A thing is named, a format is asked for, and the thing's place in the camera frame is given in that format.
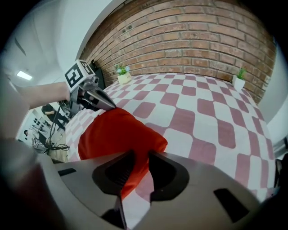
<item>brick wall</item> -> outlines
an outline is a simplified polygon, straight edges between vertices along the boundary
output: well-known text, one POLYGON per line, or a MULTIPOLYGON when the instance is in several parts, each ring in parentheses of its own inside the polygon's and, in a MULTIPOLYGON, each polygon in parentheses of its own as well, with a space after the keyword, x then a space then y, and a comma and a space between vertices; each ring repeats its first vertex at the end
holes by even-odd
POLYGON ((120 62, 132 75, 194 73, 228 81, 243 66, 245 88, 258 103, 275 52, 261 21, 236 1, 128 0, 97 28, 81 58, 94 59, 107 85, 120 62))

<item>red towel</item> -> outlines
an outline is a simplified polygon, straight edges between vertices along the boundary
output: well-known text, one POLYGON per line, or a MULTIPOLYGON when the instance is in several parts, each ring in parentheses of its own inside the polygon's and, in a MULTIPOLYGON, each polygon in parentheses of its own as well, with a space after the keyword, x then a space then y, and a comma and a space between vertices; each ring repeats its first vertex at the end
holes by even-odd
POLYGON ((134 150, 134 169, 124 185, 124 199, 148 172, 148 151, 164 152, 167 140, 146 127, 127 111, 116 108, 97 116, 81 135, 78 152, 81 160, 134 150))

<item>pink and white checkered pattern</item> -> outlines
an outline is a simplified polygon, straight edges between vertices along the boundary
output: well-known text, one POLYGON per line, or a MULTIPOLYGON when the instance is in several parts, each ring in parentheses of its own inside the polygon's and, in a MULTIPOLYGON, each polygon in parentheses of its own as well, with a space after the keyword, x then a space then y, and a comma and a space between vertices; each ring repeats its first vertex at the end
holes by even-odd
MULTIPOLYGON (((165 152, 215 165, 260 201, 271 193, 272 143, 262 114, 245 89, 237 92, 230 83, 211 77, 169 73, 139 75, 126 85, 115 82, 105 91, 117 107, 167 139, 165 152)), ((70 161, 79 160, 80 135, 100 112, 81 111, 67 125, 70 161)), ((151 191, 148 173, 125 198, 124 207, 132 210, 131 202, 137 208, 142 203, 146 210, 151 191)))

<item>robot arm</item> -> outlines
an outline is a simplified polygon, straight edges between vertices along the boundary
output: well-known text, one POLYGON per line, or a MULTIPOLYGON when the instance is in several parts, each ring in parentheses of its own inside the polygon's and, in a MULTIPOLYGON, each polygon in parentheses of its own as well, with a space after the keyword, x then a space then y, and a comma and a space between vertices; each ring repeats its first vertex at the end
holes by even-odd
MULTIPOLYGON (((1 122, 14 123, 14 132, 4 132, 1 171, 12 191, 60 229, 126 229, 121 190, 134 167, 133 152, 54 165, 50 157, 35 155, 24 143, 7 140, 15 137, 29 108, 68 99, 67 89, 72 93, 71 101, 83 107, 115 108, 112 99, 98 89, 87 66, 76 61, 65 74, 67 87, 63 83, 29 89, 7 85, 5 98, 11 106, 1 122), (92 77, 85 77, 85 71, 92 77), (15 105, 20 115, 15 114, 15 105), (33 191, 27 185, 33 185, 33 191), (44 198, 40 203, 35 200, 39 191, 44 198)), ((155 191, 150 195, 151 208, 137 230, 240 229, 259 207, 246 188, 214 166, 150 152, 149 170, 155 191)))

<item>ceiling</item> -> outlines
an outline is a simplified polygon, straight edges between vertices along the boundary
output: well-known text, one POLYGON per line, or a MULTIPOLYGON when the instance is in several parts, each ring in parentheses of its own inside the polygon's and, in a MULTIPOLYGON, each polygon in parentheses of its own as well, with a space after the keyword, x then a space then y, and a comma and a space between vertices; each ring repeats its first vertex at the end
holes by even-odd
POLYGON ((58 0, 36 5, 18 24, 1 52, 1 68, 15 85, 36 85, 57 62, 54 30, 58 5, 58 0), (20 70, 31 75, 32 80, 17 77, 20 70))

